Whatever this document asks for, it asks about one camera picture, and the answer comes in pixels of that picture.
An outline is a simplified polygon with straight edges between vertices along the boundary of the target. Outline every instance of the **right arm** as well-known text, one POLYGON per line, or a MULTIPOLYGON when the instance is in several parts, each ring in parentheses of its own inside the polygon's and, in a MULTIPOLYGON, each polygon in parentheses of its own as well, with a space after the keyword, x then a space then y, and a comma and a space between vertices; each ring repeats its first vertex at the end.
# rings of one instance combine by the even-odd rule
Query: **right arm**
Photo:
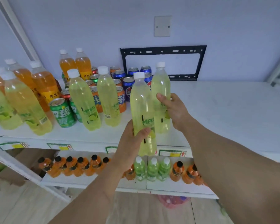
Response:
POLYGON ((190 144, 199 173, 234 223, 280 223, 280 163, 202 126, 179 97, 157 94, 190 144))

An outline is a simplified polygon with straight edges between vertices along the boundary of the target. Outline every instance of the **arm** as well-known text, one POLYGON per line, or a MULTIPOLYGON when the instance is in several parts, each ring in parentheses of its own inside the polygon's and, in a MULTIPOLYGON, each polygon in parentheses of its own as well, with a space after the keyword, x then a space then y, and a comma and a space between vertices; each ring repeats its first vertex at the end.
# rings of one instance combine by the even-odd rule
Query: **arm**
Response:
POLYGON ((234 223, 280 223, 280 163, 203 127, 179 97, 157 94, 191 146, 203 180, 234 223))
POLYGON ((111 162, 77 198, 48 224, 106 223, 118 182, 123 172, 133 164, 140 143, 149 132, 150 128, 144 128, 133 136, 133 123, 129 121, 111 162))

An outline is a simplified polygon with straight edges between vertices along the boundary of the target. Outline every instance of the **blue soda can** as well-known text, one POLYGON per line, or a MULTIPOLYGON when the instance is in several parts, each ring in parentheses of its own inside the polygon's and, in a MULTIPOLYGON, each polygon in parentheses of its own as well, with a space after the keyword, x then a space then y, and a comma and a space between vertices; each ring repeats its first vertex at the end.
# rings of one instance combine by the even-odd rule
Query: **blue soda can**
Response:
POLYGON ((130 67, 127 77, 133 77, 135 72, 139 72, 138 67, 130 67))
POLYGON ((113 74, 113 79, 120 79, 120 81, 125 77, 127 77, 127 75, 123 70, 116 70, 113 74))
POLYGON ((151 81, 153 79, 153 75, 150 72, 145 73, 145 79, 144 82, 146 82, 146 84, 149 86, 150 90, 151 90, 151 81))
POLYGON ((122 87, 125 92, 125 100, 130 101, 132 86, 134 85, 134 77, 126 77, 122 80, 122 87))
POLYGON ((148 66, 148 65, 142 66, 141 69, 140 69, 140 71, 151 73, 151 68, 150 68, 150 66, 148 66))

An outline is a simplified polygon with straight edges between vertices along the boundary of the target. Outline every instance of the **wooden floor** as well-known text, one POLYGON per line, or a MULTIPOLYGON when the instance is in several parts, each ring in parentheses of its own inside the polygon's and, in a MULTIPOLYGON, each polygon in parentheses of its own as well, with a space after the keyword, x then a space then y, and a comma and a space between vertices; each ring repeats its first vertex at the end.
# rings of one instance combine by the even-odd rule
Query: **wooden floor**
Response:
MULTIPOLYGON (((76 196, 79 189, 69 189, 76 196)), ((0 224, 47 224, 67 204, 32 182, 22 187, 0 180, 0 224)), ((191 198, 175 209, 156 195, 117 192, 107 224, 232 224, 215 200, 191 198)))

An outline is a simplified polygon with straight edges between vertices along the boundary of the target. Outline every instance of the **yellow-green soda bottle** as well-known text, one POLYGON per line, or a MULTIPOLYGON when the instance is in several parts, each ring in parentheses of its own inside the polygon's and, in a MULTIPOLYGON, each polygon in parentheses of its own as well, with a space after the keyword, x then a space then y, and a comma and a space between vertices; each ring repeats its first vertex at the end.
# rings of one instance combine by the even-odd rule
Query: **yellow-green soda bottle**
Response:
POLYGON ((76 105, 83 125, 89 131, 99 129, 101 127, 101 119, 88 84, 80 77, 77 69, 70 69, 67 71, 67 74, 70 78, 70 97, 76 105))
POLYGON ((155 110, 156 133, 167 133, 170 129, 170 117, 166 106, 157 99, 157 93, 166 96, 170 100, 170 79, 165 71, 165 62, 158 62, 156 65, 156 72, 151 81, 151 94, 155 110))
POLYGON ((109 75, 107 66, 98 67, 98 74, 98 95, 105 114, 106 124, 116 127, 121 120, 116 85, 109 75))
POLYGON ((11 71, 5 71, 0 76, 4 80, 7 100, 30 129, 39 136, 51 132, 52 123, 32 90, 11 71))
POLYGON ((146 127, 150 127, 151 132, 140 145, 139 156, 152 156, 157 151, 155 121, 153 110, 153 99, 149 86, 144 81, 145 73, 134 73, 135 83, 132 87, 130 104, 134 126, 134 135, 146 127))
POLYGON ((0 126, 4 130, 13 130, 22 125, 23 121, 17 111, 8 103, 4 94, 0 90, 0 126))

